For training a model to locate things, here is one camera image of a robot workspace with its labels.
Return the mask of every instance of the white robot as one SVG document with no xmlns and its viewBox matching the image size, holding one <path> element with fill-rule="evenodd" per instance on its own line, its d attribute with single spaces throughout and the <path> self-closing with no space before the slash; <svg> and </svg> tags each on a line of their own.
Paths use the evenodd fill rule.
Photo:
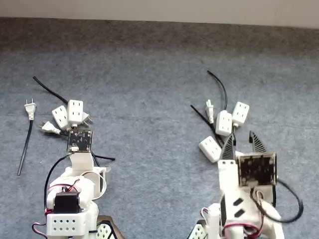
<svg viewBox="0 0 319 239">
<path fill-rule="evenodd" d="M 48 239 L 117 238 L 111 224 L 97 224 L 99 209 L 94 200 L 102 197 L 106 191 L 110 167 L 94 167 L 91 142 L 90 129 L 70 130 L 67 156 L 71 159 L 72 167 L 67 167 L 49 185 L 47 197 L 46 193 L 44 195 L 44 237 Z M 46 187 L 53 168 L 48 175 Z"/>
<path fill-rule="evenodd" d="M 296 221 L 303 213 L 302 200 L 277 178 L 275 153 L 267 153 L 258 137 L 250 132 L 253 153 L 235 153 L 234 136 L 230 136 L 218 161 L 221 200 L 201 210 L 189 239 L 284 239 L 282 223 Z M 297 198 L 298 214 L 282 220 L 276 211 L 276 184 L 285 186 Z"/>
</svg>

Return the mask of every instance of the white outlet adapter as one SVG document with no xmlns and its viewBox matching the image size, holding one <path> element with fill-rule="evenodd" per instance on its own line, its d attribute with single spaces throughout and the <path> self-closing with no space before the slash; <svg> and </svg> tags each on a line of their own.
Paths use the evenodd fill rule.
<svg viewBox="0 0 319 239">
<path fill-rule="evenodd" d="M 226 110 L 218 113 L 216 121 L 216 134 L 228 136 L 232 131 L 232 116 Z"/>
<path fill-rule="evenodd" d="M 72 127 L 77 127 L 83 120 L 83 101 L 69 100 L 68 122 Z"/>
<path fill-rule="evenodd" d="M 68 122 L 68 114 L 65 106 L 59 106 L 58 108 L 55 108 L 54 110 L 52 110 L 52 114 L 55 119 L 55 122 L 61 130 L 68 131 L 71 128 Z"/>
<path fill-rule="evenodd" d="M 232 114 L 232 121 L 234 126 L 242 126 L 247 118 L 249 111 L 249 105 L 244 104 L 242 102 L 237 102 Z"/>
<path fill-rule="evenodd" d="M 207 137 L 201 143 L 199 143 L 199 148 L 205 154 L 205 156 L 211 161 L 215 163 L 219 160 L 221 154 L 221 147 L 217 144 L 217 142 L 213 139 L 212 136 Z"/>
</svg>

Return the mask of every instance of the circuit board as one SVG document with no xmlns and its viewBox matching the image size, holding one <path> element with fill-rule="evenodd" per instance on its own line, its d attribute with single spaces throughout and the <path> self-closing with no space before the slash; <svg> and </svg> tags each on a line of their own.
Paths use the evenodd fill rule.
<svg viewBox="0 0 319 239">
<path fill-rule="evenodd" d="M 257 153 L 238 157 L 239 187 L 276 186 L 277 156 L 275 153 Z"/>
<path fill-rule="evenodd" d="M 72 148 L 78 147 L 77 152 L 91 152 L 92 133 L 91 129 L 71 129 L 67 151 L 72 152 Z"/>
</svg>

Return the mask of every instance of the white wall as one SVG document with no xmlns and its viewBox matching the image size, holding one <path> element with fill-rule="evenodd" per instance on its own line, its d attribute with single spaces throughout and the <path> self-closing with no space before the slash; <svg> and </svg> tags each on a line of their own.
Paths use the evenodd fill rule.
<svg viewBox="0 0 319 239">
<path fill-rule="evenodd" d="M 0 0 L 0 16 L 319 28 L 319 0 Z"/>
</svg>

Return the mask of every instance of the black wire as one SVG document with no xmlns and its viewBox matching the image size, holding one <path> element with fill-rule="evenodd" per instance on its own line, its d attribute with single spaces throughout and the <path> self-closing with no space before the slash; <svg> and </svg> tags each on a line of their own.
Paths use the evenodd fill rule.
<svg viewBox="0 0 319 239">
<path fill-rule="evenodd" d="M 26 139 L 25 139 L 23 152 L 22 152 L 22 156 L 21 156 L 21 160 L 20 160 L 20 165 L 19 165 L 19 168 L 18 168 L 18 176 L 21 175 L 22 166 L 23 166 L 23 163 L 24 163 L 24 160 L 25 160 L 26 151 L 28 149 L 28 144 L 29 144 L 29 141 L 30 141 L 30 136 L 31 136 L 31 132 L 32 132 L 32 126 L 33 126 L 33 120 L 30 120 L 29 121 L 29 130 L 28 130 L 28 134 L 27 134 Z"/>
<path fill-rule="evenodd" d="M 48 173 L 48 176 L 46 177 L 45 184 L 44 184 L 44 196 L 43 196 L 44 209 L 46 209 L 46 194 L 47 194 L 47 187 L 48 187 L 50 176 L 51 176 L 54 168 L 59 164 L 59 162 L 61 162 L 65 158 L 69 157 L 71 154 L 68 154 L 68 155 L 65 155 L 62 158 L 59 158 L 58 161 L 56 161 L 55 164 L 52 166 L 52 168 L 50 169 L 50 171 Z"/>
<path fill-rule="evenodd" d="M 303 201 L 298 197 L 298 195 L 289 187 L 289 185 L 287 183 L 285 183 L 283 180 L 281 179 L 277 179 L 277 182 L 282 184 L 285 188 L 287 188 L 293 195 L 294 197 L 297 199 L 298 201 L 298 206 L 299 206 L 299 210 L 298 213 L 290 218 L 290 219 L 276 219 L 273 218 L 272 216 L 270 216 L 261 205 L 259 205 L 259 203 L 256 201 L 256 199 L 254 199 L 253 197 L 253 192 L 254 189 L 252 188 L 250 191 L 250 198 L 254 201 L 254 203 L 256 204 L 256 207 L 258 208 L 258 210 L 261 212 L 262 215 L 264 215 L 265 217 L 269 218 L 270 220 L 276 222 L 276 223 L 293 223 L 295 221 L 297 221 L 303 214 L 304 212 L 304 204 Z"/>
<path fill-rule="evenodd" d="M 207 73 L 212 76 L 216 81 L 218 81 L 221 85 L 221 87 L 223 88 L 224 91 L 224 96 L 225 96 L 225 103 L 224 103 L 224 110 L 227 109 L 227 93 L 226 93 L 226 89 L 224 84 L 221 82 L 221 80 L 215 75 L 213 74 L 211 71 L 207 70 Z"/>
<path fill-rule="evenodd" d="M 33 79 L 40 85 L 42 86 L 44 89 L 46 89 L 49 93 L 51 93 L 52 95 L 54 95 L 55 97 L 59 98 L 61 101 L 63 101 L 65 104 L 68 104 L 68 101 L 63 98 L 62 96 L 60 96 L 58 93 L 55 93 L 54 91 L 50 90 L 49 88 L 47 88 L 42 82 L 39 81 L 38 78 L 36 78 L 35 76 L 33 77 Z"/>
<path fill-rule="evenodd" d="M 68 132 L 66 132 L 66 131 L 61 131 L 61 132 L 60 132 L 60 135 L 69 136 Z"/>
<path fill-rule="evenodd" d="M 236 141 L 236 135 L 235 135 L 235 130 L 236 130 L 236 127 L 233 126 L 233 136 L 234 136 L 233 144 L 234 144 L 234 146 L 236 146 L 236 143 L 237 143 L 237 141 Z"/>
<path fill-rule="evenodd" d="M 210 127 L 210 129 L 213 131 L 213 134 L 215 136 L 215 139 L 216 139 L 216 142 L 218 143 L 219 147 L 223 147 L 223 144 L 224 144 L 224 141 L 222 140 L 222 138 L 216 134 L 216 131 L 215 131 L 215 127 L 213 124 L 210 124 L 209 121 L 193 106 L 193 105 L 190 105 L 190 107 L 202 118 L 202 120 Z"/>
<path fill-rule="evenodd" d="M 97 158 L 104 158 L 104 159 L 109 159 L 109 160 L 111 160 L 111 161 L 115 161 L 115 158 L 113 158 L 113 157 L 99 156 L 99 155 L 96 155 L 96 154 L 95 154 L 95 157 L 97 157 Z"/>
<path fill-rule="evenodd" d="M 95 154 L 94 154 L 92 151 L 91 151 L 91 154 L 92 154 L 93 160 L 95 161 L 96 165 L 97 165 L 98 167 L 100 167 L 100 164 L 99 164 L 98 160 L 96 159 Z"/>
</svg>

